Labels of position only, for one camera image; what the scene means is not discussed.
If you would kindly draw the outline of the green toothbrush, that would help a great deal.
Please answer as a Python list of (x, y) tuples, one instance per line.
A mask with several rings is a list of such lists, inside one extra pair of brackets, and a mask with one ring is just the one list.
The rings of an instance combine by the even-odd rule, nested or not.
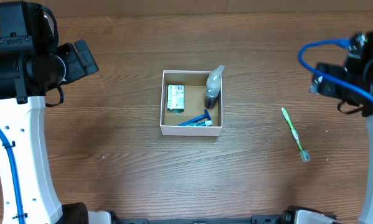
[(297, 133), (296, 129), (294, 128), (292, 122), (291, 122), (291, 119), (290, 119), (290, 116), (289, 116), (287, 110), (285, 108), (282, 108), (281, 112), (282, 112), (283, 117), (285, 118), (286, 122), (288, 123), (288, 125), (290, 127), (290, 130), (291, 130), (291, 133), (293, 135), (293, 138), (295, 139), (296, 144), (297, 144), (297, 146), (298, 146), (298, 148), (300, 150), (301, 160), (303, 162), (309, 162), (310, 161), (309, 153), (308, 153), (308, 151), (306, 151), (306, 150), (304, 150), (302, 148), (302, 145), (300, 143), (300, 139), (299, 139), (298, 133)]

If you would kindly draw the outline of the green white soap packet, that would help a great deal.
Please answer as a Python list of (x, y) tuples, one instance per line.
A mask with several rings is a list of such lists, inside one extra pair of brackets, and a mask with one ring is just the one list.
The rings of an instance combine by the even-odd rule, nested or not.
[(168, 85), (167, 110), (178, 116), (185, 110), (184, 85)]

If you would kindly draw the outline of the clear pump bottle dark liquid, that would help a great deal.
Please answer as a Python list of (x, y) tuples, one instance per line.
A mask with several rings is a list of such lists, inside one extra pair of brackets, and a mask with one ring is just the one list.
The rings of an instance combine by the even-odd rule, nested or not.
[(219, 93), (221, 91), (222, 74), (225, 66), (219, 65), (215, 70), (211, 71), (206, 81), (206, 91), (204, 97), (204, 106), (207, 109), (214, 108)]

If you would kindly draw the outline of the blue disposable razor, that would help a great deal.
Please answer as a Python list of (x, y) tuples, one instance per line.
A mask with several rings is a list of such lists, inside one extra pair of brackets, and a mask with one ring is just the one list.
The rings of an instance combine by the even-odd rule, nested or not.
[(189, 121), (185, 121), (181, 124), (179, 124), (180, 126), (187, 126), (188, 124), (192, 124), (192, 123), (197, 123), (198, 121), (202, 121), (203, 119), (206, 119), (208, 121), (211, 120), (211, 117), (209, 115), (209, 112), (208, 110), (204, 110), (204, 114), (200, 115), (200, 116), (197, 116), (195, 118), (192, 118), (190, 119)]

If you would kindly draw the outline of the teal toothpaste tube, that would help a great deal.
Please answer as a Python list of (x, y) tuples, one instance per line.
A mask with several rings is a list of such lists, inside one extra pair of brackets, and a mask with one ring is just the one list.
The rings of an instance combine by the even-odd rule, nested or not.
[(195, 127), (202, 127), (202, 126), (212, 126), (212, 120), (200, 121), (196, 123), (187, 124), (187, 126), (195, 126)]

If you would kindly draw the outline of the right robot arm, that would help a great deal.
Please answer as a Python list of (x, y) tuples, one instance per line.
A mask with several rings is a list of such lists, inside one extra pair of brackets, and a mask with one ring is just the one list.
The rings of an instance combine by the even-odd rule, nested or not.
[[(347, 50), (344, 65), (317, 63), (308, 65), (303, 55), (306, 50), (322, 45), (337, 45)], [(299, 63), (313, 76), (310, 91), (313, 94), (339, 99), (338, 106), (354, 106), (352, 113), (366, 119), (369, 137), (369, 165), (366, 197), (359, 223), (373, 223), (373, 31), (356, 33), (349, 39), (322, 40), (305, 45), (298, 53)]]

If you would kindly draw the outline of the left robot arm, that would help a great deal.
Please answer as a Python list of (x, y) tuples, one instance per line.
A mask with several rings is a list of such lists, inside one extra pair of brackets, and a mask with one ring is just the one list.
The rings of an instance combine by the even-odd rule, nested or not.
[(51, 10), (0, 3), (0, 180), (4, 223), (110, 223), (107, 212), (60, 203), (44, 132), (50, 90), (96, 73), (87, 43), (59, 44)]

